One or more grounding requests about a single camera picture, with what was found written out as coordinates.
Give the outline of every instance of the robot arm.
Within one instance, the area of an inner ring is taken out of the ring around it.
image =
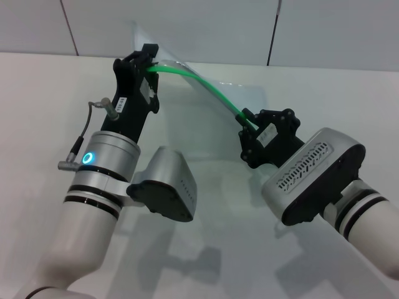
[[[101,130],[95,132],[81,163],[74,161],[85,129],[59,169],[75,171],[67,191],[58,228],[32,278],[15,299],[89,299],[68,291],[76,280],[97,270],[105,257],[119,213],[125,206],[147,206],[175,221],[193,219],[196,183],[180,152],[161,147],[146,170],[135,173],[140,157],[137,145],[149,112],[157,113],[158,75],[145,72],[158,46],[117,59],[113,70],[117,92],[108,101],[89,103],[107,111]]]
[[[399,280],[399,209],[359,178],[365,147],[329,128],[303,144],[289,109],[243,113],[259,128],[242,123],[241,158],[252,168],[279,167],[262,187],[274,215],[296,225],[320,214],[382,273]]]

